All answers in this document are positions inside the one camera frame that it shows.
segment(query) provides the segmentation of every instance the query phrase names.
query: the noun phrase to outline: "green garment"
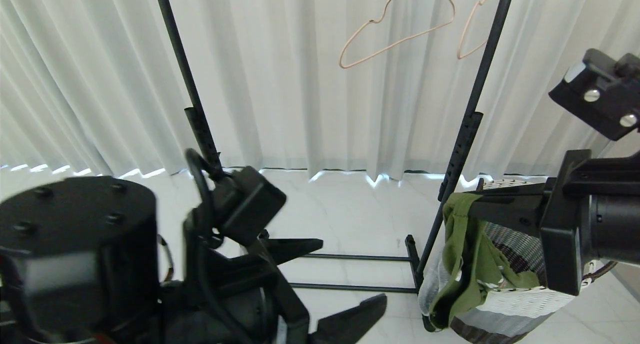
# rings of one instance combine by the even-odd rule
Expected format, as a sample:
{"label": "green garment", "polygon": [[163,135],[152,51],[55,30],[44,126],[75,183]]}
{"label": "green garment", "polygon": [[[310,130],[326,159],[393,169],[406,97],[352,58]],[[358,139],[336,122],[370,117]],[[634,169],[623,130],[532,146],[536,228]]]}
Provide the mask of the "green garment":
{"label": "green garment", "polygon": [[515,273],[509,260],[485,234],[486,221],[469,218],[471,204],[482,196],[454,193],[443,209],[445,244],[442,263],[451,275],[429,307],[437,328],[446,328],[457,314],[482,305],[492,289],[539,285],[532,271]]}

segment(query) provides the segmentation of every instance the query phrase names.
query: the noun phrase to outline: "clothes hanger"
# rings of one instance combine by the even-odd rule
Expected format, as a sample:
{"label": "clothes hanger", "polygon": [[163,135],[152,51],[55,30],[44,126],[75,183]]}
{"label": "clothes hanger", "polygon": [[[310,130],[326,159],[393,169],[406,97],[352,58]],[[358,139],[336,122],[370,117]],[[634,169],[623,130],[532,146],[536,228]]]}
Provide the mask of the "clothes hanger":
{"label": "clothes hanger", "polygon": [[464,59],[465,57],[473,54],[474,52],[478,51],[478,49],[480,49],[481,47],[483,47],[486,44],[486,40],[484,40],[480,45],[475,47],[470,52],[467,52],[464,55],[460,55],[460,52],[462,51],[462,43],[464,42],[464,37],[466,36],[466,33],[467,33],[466,31],[469,28],[469,23],[471,22],[471,19],[476,14],[476,9],[478,8],[478,6],[484,5],[486,1],[487,0],[480,0],[480,1],[475,2],[475,5],[473,6],[473,9],[471,10],[471,13],[469,14],[469,18],[466,19],[466,24],[464,25],[464,29],[462,30],[462,35],[460,36],[460,43],[459,43],[459,45],[457,47],[457,59],[458,60]]}
{"label": "clothes hanger", "polygon": [[385,52],[387,50],[389,50],[392,47],[395,47],[395,45],[398,45],[400,43],[404,43],[407,40],[413,39],[413,38],[417,38],[418,36],[422,36],[424,34],[428,34],[431,31],[436,31],[438,29],[440,29],[441,27],[445,27],[448,24],[452,23],[453,20],[456,18],[456,6],[455,4],[453,4],[452,0],[447,0],[450,4],[451,4],[451,9],[453,10],[453,16],[451,17],[451,20],[449,20],[448,22],[438,25],[436,27],[432,27],[427,31],[423,31],[423,32],[419,32],[418,34],[414,34],[411,36],[408,36],[407,38],[401,39],[396,41],[395,43],[392,43],[391,45],[389,45],[388,47],[385,47],[382,50],[378,50],[377,52],[374,52],[373,54],[365,57],[364,59],[360,59],[358,61],[356,61],[355,63],[351,63],[348,65],[343,64],[343,56],[345,56],[345,51],[347,50],[347,47],[349,47],[350,43],[356,38],[356,36],[358,36],[359,33],[361,33],[361,31],[364,30],[365,27],[367,27],[369,24],[372,23],[380,23],[382,22],[382,20],[384,20],[385,15],[387,14],[387,8],[389,7],[389,4],[391,3],[392,0],[386,0],[386,4],[384,5],[384,10],[382,10],[382,15],[380,16],[380,18],[378,20],[368,20],[368,22],[365,22],[352,36],[351,38],[349,38],[347,40],[347,42],[345,43],[345,47],[342,48],[342,52],[340,52],[340,60],[338,62],[338,64],[340,65],[341,68],[343,69],[348,69],[348,68],[352,68],[354,66],[356,66],[357,64],[361,64],[364,63],[365,61],[367,61],[368,59],[371,59],[372,57],[375,57],[379,54],[382,54],[382,52]]}

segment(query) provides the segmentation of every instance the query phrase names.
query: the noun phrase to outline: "white tile floor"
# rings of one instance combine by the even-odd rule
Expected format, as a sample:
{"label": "white tile floor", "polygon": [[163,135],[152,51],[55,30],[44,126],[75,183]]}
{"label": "white tile floor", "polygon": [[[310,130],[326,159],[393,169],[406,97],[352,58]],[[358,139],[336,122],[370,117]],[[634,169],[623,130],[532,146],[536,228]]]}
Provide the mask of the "white tile floor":
{"label": "white tile floor", "polygon": [[[50,173],[1,174],[0,196],[61,178],[51,177]],[[325,240],[321,252],[368,255],[406,255],[407,234],[414,235],[420,251],[438,207],[436,197],[441,182],[438,176],[418,174],[407,174],[400,183],[384,179],[373,183],[364,173],[329,172],[314,182],[309,182],[305,171],[267,170],[265,176],[288,195],[285,207],[268,227],[272,237],[318,237]],[[171,246],[178,263],[176,275],[181,277],[180,224],[199,202],[194,183],[185,174],[128,179],[141,182],[156,193],[159,230]],[[231,242],[221,250],[229,256],[240,252]],[[292,282],[413,285],[406,262],[301,258],[282,265],[281,269]],[[353,307],[375,294],[311,289],[298,289],[297,293],[310,310],[314,325],[317,319]],[[361,344],[466,342],[452,330],[426,332],[413,294],[388,294],[388,297],[386,314]],[[639,343],[640,303],[608,274],[522,342]]]}

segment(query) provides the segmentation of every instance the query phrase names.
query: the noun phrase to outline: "white curtain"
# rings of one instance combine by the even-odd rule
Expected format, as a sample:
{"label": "white curtain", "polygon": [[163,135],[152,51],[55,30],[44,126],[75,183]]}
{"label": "white curtain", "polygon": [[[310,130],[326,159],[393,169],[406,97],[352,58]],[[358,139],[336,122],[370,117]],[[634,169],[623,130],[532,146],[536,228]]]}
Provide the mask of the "white curtain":
{"label": "white curtain", "polygon": [[[458,60],[477,0],[457,17],[348,70],[346,39],[386,0],[171,0],[225,166],[442,173],[483,50]],[[156,0],[2,0],[0,159],[121,175],[175,172],[195,146],[190,106]],[[471,22],[487,38],[498,0]],[[445,0],[393,0],[346,63],[451,17]],[[610,143],[547,92],[585,50],[640,54],[640,0],[512,0],[478,111],[465,174],[554,175],[564,152]]]}

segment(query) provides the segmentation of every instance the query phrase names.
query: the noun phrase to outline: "woven basket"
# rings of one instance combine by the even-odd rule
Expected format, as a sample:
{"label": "woven basket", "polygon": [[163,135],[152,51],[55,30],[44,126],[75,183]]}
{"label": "woven basket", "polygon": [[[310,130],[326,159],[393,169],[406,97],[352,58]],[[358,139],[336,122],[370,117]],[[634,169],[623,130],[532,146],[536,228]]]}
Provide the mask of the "woven basket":
{"label": "woven basket", "polygon": [[[526,184],[530,183],[520,180],[498,180],[484,186],[480,183],[478,186],[479,189],[495,189]],[[533,289],[490,291],[483,305],[456,316],[451,322],[451,328],[470,342],[510,344],[521,340],[554,312],[567,305],[574,296],[544,286],[546,274],[539,239],[492,223],[487,224],[485,232],[496,248],[505,254],[516,273],[533,271],[542,286]],[[589,262],[581,290],[586,289],[613,266],[615,262],[610,262],[595,270],[596,262]]]}

